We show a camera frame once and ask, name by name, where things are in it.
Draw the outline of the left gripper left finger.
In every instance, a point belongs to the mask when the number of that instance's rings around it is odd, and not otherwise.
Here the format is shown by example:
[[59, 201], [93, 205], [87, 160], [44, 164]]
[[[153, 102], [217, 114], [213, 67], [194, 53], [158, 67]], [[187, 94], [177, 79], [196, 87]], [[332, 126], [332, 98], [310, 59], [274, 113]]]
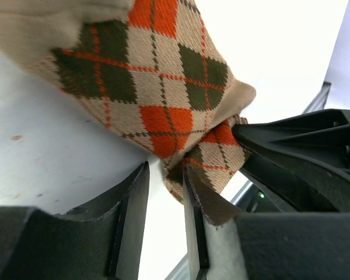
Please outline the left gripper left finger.
[[137, 279], [149, 195], [149, 164], [90, 201], [57, 214], [63, 252], [56, 279]]

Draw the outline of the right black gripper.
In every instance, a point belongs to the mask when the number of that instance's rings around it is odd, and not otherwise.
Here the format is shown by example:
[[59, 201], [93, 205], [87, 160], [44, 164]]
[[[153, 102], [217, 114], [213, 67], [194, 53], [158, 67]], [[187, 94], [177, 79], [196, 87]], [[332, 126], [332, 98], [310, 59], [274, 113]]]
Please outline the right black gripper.
[[350, 212], [350, 110], [326, 109], [266, 124], [235, 125], [251, 153], [241, 172], [246, 212]]

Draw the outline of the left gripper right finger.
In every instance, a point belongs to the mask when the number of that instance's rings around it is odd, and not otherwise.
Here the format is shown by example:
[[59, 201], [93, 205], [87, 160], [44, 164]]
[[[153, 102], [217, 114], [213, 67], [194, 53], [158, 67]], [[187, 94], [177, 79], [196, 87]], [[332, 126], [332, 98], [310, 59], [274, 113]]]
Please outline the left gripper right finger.
[[208, 187], [188, 164], [183, 203], [191, 279], [244, 279], [245, 266], [235, 219], [244, 213]]

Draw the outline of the argyle beige orange sock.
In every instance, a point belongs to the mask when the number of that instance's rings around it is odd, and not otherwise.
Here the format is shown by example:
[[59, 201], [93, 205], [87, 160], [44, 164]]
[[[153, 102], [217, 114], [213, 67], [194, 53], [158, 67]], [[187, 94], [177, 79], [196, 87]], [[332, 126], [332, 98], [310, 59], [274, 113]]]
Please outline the argyle beige orange sock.
[[0, 50], [110, 131], [221, 192], [248, 153], [232, 127], [255, 98], [213, 44], [194, 1], [0, 1]]

